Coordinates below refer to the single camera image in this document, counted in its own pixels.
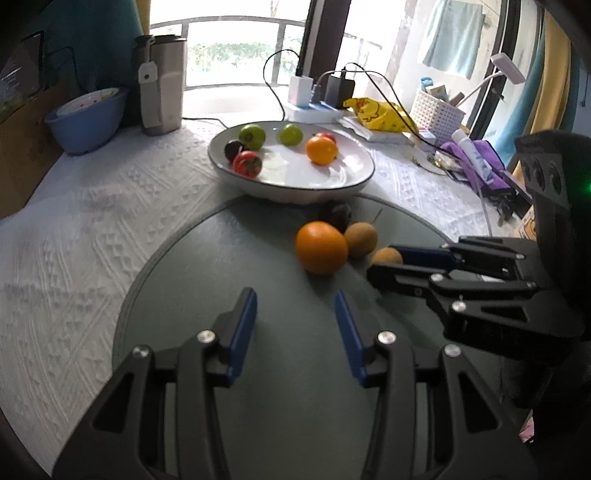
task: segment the green apple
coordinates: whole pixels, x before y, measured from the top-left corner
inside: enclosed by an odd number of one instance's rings
[[[293,147],[304,139],[304,132],[294,124],[287,124],[279,130],[279,141],[286,147]]]
[[[245,125],[238,135],[238,140],[244,143],[248,150],[259,150],[266,139],[265,131],[261,126],[255,124]]]

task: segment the white textured tablecloth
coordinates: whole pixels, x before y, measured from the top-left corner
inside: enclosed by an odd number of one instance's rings
[[[0,407],[47,472],[111,374],[116,320],[140,269],[173,232],[239,194],[209,164],[218,131],[199,122],[156,138],[127,129],[96,152],[63,155],[27,207],[0,222]],[[466,186],[418,168],[411,147],[369,150],[367,193],[452,239],[486,234]],[[489,211],[495,234],[506,234]]]

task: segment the white tag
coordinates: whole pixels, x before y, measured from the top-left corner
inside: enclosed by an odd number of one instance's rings
[[[139,66],[139,98],[141,100],[142,124],[146,128],[162,124],[160,117],[160,91],[158,89],[158,67],[153,61]]]
[[[158,67],[153,61],[148,61],[139,66],[138,82],[150,83],[158,80]]]

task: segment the white plate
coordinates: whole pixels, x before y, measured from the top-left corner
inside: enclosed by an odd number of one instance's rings
[[[254,122],[265,130],[267,140],[260,150],[262,170],[255,179],[234,172],[223,149],[230,140],[238,139],[244,125],[228,128],[209,144],[209,158],[220,178],[248,195],[279,203],[326,202],[349,197],[360,191],[375,171],[373,159],[357,140],[334,133],[339,155],[327,167],[314,165],[306,156],[306,141],[326,129],[297,122]],[[279,130],[295,123],[304,139],[295,147],[279,142]]]

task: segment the thermos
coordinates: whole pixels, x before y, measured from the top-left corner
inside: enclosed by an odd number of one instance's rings
[[[139,86],[142,129],[163,135],[181,126],[187,68],[187,39],[177,35],[142,35],[132,52]]]

